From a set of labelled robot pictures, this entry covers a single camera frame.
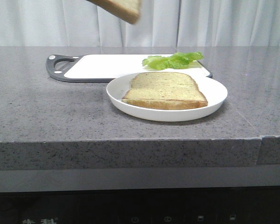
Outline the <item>white curtain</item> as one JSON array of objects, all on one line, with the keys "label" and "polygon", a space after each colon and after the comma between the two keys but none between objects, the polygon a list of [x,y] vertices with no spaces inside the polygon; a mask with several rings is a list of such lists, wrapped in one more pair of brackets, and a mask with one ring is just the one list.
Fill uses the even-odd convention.
[{"label": "white curtain", "polygon": [[0,0],[0,46],[280,46],[280,0],[145,0],[134,25],[86,0]]}]

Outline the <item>white cutting board grey rim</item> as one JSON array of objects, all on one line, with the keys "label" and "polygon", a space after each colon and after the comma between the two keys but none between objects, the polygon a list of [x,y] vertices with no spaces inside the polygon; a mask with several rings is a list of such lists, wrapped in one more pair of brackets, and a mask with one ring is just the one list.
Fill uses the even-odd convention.
[{"label": "white cutting board grey rim", "polygon": [[94,54],[85,56],[50,55],[46,69],[53,79],[72,83],[108,83],[115,78],[151,72],[143,66],[144,54]]}]

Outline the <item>green lettuce leaf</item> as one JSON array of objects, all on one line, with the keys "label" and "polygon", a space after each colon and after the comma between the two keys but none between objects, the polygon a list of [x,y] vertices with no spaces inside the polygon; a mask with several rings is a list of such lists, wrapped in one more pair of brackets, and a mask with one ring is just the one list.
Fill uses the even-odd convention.
[{"label": "green lettuce leaf", "polygon": [[148,56],[142,60],[142,66],[153,70],[185,69],[193,61],[203,59],[201,52],[177,52],[171,56]]}]

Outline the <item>bread slice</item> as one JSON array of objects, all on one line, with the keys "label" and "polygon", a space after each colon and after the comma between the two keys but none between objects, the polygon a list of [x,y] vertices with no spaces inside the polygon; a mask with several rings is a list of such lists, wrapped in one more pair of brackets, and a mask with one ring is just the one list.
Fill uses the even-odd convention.
[{"label": "bread slice", "polygon": [[135,24],[140,18],[141,0],[89,0],[114,16]]},{"label": "bread slice", "polygon": [[208,100],[189,75],[178,72],[145,72],[136,75],[121,100],[138,107],[187,110],[208,106]]}]

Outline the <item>black appliance control panel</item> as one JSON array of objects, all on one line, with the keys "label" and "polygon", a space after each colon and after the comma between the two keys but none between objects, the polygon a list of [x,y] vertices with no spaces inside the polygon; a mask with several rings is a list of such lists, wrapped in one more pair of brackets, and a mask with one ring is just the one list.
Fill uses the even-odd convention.
[{"label": "black appliance control panel", "polygon": [[280,186],[0,193],[0,224],[280,224]]}]

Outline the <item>white round plate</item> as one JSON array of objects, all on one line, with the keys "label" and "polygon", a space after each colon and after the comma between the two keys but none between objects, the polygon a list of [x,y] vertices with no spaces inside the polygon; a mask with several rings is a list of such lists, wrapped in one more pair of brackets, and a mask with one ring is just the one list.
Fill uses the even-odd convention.
[{"label": "white round plate", "polygon": [[141,119],[179,122],[203,118],[218,110],[228,95],[226,87],[220,82],[201,75],[191,75],[196,81],[200,92],[203,93],[208,100],[208,105],[206,107],[188,110],[156,110],[123,103],[121,99],[130,89],[131,80],[137,75],[138,73],[133,73],[112,80],[107,85],[106,92],[116,108],[126,114]]}]

